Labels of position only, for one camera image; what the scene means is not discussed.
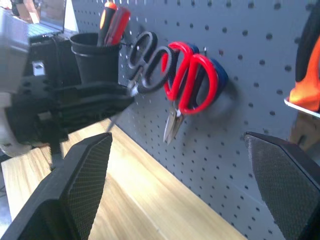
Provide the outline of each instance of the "pegboard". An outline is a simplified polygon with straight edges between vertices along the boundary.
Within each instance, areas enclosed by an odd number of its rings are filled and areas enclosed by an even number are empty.
[[[251,240],[284,239],[260,195],[244,132],[287,139],[297,112],[284,104],[295,85],[295,61],[315,0],[116,0],[131,11],[124,40],[144,30],[158,45],[173,41],[206,48],[229,75],[219,99],[187,116],[170,145],[163,143],[170,102],[164,90],[139,95],[117,125],[168,171]],[[80,32],[97,32],[101,0],[73,0]],[[119,58],[126,84],[128,48]]]

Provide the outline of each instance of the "tool holder cup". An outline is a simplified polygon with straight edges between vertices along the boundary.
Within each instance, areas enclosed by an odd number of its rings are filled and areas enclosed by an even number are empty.
[[[118,83],[120,44],[97,46],[98,33],[80,33],[70,38],[81,83]]]

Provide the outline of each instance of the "screwdriver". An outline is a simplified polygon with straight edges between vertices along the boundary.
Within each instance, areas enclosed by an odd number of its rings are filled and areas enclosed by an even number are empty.
[[[101,20],[100,20],[100,31],[98,34],[98,42],[97,47],[102,47],[105,45],[105,38],[107,35],[107,32],[109,30],[112,18],[117,11],[117,5],[115,5],[112,1],[107,1],[104,4],[104,9],[101,14]]]
[[[105,44],[107,46],[120,43],[121,37],[124,34],[125,28],[130,18],[130,11],[125,7],[120,6],[113,16],[109,30],[105,36]]]

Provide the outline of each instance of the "wooden surface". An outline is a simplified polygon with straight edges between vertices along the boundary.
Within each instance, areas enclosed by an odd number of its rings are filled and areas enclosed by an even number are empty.
[[[102,133],[109,121],[69,136],[64,152]],[[118,127],[112,129],[104,192],[91,240],[244,240],[245,238],[156,162]],[[39,182],[49,174],[48,148],[2,163],[14,219]]]

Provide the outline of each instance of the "scissors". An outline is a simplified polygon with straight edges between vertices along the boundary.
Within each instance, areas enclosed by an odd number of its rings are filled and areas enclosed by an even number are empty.
[[[165,94],[172,104],[164,130],[163,141],[167,141],[167,144],[170,144],[176,136],[185,115],[197,114],[206,109],[226,85],[228,75],[218,65],[221,79],[223,75],[225,77],[224,81],[221,81],[221,89],[219,89],[218,74],[213,61],[199,54],[197,47],[184,42],[172,42],[168,46],[174,50],[174,68],[177,67],[178,55],[183,53],[180,67],[176,72],[171,72],[169,80],[164,84]],[[166,64],[167,56],[165,55],[162,58],[162,70],[165,69]],[[206,74],[209,82],[208,93],[204,101],[198,104],[197,96]]]
[[[153,93],[163,87],[170,73],[174,70],[175,53],[167,46],[159,46],[158,38],[154,32],[145,31],[141,33],[133,44],[128,55],[129,79],[128,89],[132,97],[137,94]],[[167,56],[167,62],[162,69],[162,74],[152,78],[154,70],[161,61],[163,55]]]

